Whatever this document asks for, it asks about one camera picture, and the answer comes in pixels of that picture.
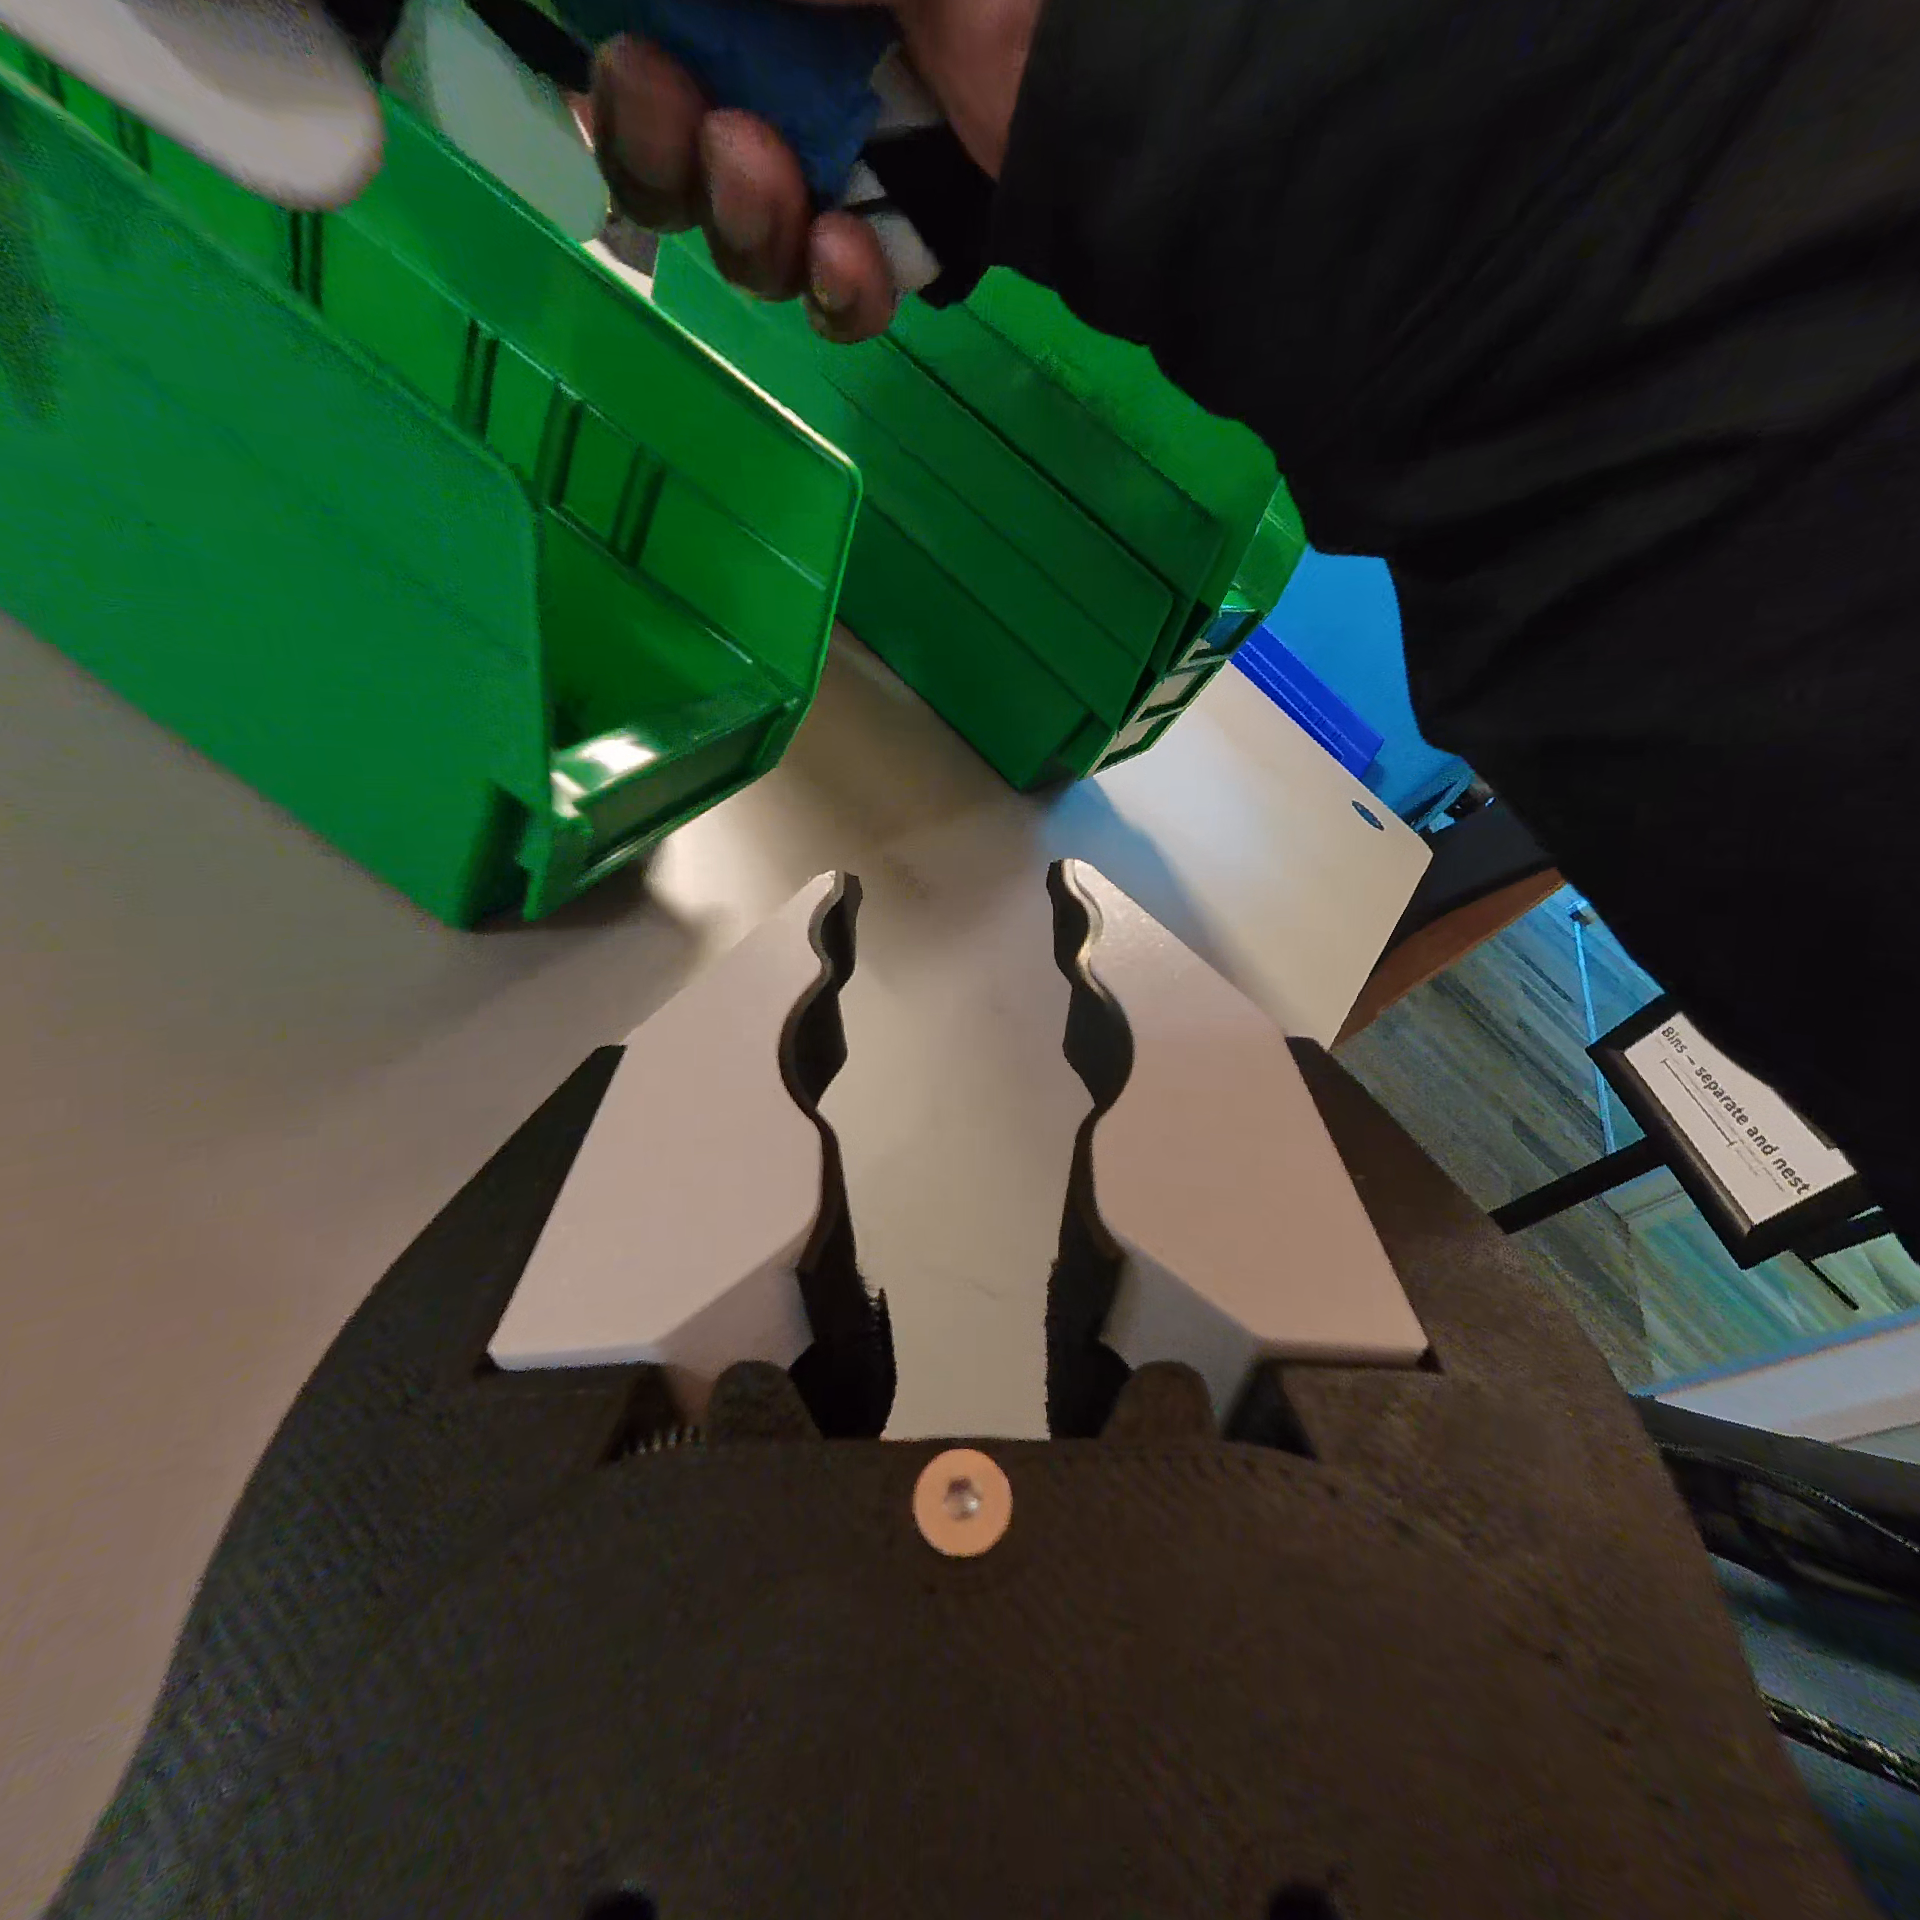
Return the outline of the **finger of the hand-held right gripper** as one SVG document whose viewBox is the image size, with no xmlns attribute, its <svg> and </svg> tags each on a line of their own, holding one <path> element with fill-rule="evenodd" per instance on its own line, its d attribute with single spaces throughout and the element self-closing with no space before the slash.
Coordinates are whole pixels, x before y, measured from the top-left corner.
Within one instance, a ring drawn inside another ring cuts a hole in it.
<svg viewBox="0 0 1920 1920">
<path fill-rule="evenodd" d="M 30 1 L 28 45 L 281 208 L 340 208 L 376 173 L 376 89 L 325 5 Z"/>
<path fill-rule="evenodd" d="M 572 239 L 597 239 L 608 186 L 563 89 L 468 5 L 406 1 L 380 58 L 391 96 Z"/>
</svg>

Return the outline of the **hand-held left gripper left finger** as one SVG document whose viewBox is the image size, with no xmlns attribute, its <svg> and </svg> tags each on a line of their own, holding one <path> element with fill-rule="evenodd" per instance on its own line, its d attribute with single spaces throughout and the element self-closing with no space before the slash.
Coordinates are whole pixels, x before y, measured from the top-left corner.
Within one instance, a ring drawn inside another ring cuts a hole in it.
<svg viewBox="0 0 1920 1920">
<path fill-rule="evenodd" d="M 822 1111 L 861 888 L 806 879 L 617 1049 L 486 1354 L 504 1374 L 651 1367 L 697 1424 L 737 1361 L 821 1429 L 885 1429 L 895 1352 Z"/>
</svg>

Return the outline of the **black framed label sign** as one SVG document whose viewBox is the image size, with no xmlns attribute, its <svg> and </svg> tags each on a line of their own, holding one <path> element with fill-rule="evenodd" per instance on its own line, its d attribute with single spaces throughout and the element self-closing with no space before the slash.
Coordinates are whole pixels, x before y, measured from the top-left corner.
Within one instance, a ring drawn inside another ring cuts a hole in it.
<svg viewBox="0 0 1920 1920">
<path fill-rule="evenodd" d="M 1600 1033 L 1588 1058 L 1639 1137 L 1497 1207 L 1499 1231 L 1528 1231 L 1663 1170 L 1741 1270 L 1776 1256 L 1815 1264 L 1893 1233 L 1843 1151 L 1669 994 Z"/>
</svg>

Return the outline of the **person's right hand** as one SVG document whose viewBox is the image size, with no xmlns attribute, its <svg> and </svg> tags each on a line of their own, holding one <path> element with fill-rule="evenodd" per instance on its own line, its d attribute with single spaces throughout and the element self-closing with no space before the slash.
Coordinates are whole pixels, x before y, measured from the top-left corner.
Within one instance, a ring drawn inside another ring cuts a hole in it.
<svg viewBox="0 0 1920 1920">
<path fill-rule="evenodd" d="M 796 153 L 758 116 L 711 104 L 671 54 L 632 36 L 598 45 L 588 101 L 609 200 L 636 226 L 702 232 L 734 288 L 800 304 L 835 345 L 891 326 L 899 288 L 878 236 L 819 209 Z"/>
</svg>

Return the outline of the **blue plastic bin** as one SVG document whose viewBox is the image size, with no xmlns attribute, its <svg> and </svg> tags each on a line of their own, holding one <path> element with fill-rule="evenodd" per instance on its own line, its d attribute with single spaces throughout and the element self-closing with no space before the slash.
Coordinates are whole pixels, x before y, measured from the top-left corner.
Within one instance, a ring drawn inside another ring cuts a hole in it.
<svg viewBox="0 0 1920 1920">
<path fill-rule="evenodd" d="M 1408 826 L 1428 829 L 1470 791 L 1470 764 L 1420 732 L 1381 560 L 1308 549 L 1231 665 Z"/>
</svg>

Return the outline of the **person's right forearm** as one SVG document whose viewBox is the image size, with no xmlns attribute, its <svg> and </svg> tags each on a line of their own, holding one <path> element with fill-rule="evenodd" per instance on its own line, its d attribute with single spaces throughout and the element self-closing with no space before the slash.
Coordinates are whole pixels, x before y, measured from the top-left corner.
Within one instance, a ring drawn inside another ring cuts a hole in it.
<svg viewBox="0 0 1920 1920">
<path fill-rule="evenodd" d="M 993 262 L 1381 557 L 1421 732 L 1915 1241 L 1915 5 L 901 5 Z"/>
</svg>

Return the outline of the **green plastic bin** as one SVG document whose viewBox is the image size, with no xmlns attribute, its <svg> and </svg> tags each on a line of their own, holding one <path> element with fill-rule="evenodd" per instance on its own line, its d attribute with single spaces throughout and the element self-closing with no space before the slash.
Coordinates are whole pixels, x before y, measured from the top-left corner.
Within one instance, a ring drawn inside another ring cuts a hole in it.
<svg viewBox="0 0 1920 1920">
<path fill-rule="evenodd" d="M 4 612 L 455 928 L 763 777 L 852 462 L 412 103 L 279 208 L 4 32 Z"/>
<path fill-rule="evenodd" d="M 1017 791 L 1151 748 L 1273 612 L 1304 528 L 1271 453 L 1007 270 L 821 337 L 697 232 L 660 308 L 849 457 L 838 620 Z"/>
</svg>

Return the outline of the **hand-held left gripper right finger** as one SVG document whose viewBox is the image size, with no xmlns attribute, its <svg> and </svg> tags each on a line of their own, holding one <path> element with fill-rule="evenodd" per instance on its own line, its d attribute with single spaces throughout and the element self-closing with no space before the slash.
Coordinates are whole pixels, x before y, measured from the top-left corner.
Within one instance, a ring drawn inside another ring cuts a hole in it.
<svg viewBox="0 0 1920 1920">
<path fill-rule="evenodd" d="M 1280 1368 L 1421 1368 L 1428 1335 L 1283 1026 L 1083 856 L 1047 871 L 1088 1096 L 1047 1278 L 1047 1429 L 1181 1364 L 1223 1432 L 1286 1432 Z"/>
</svg>

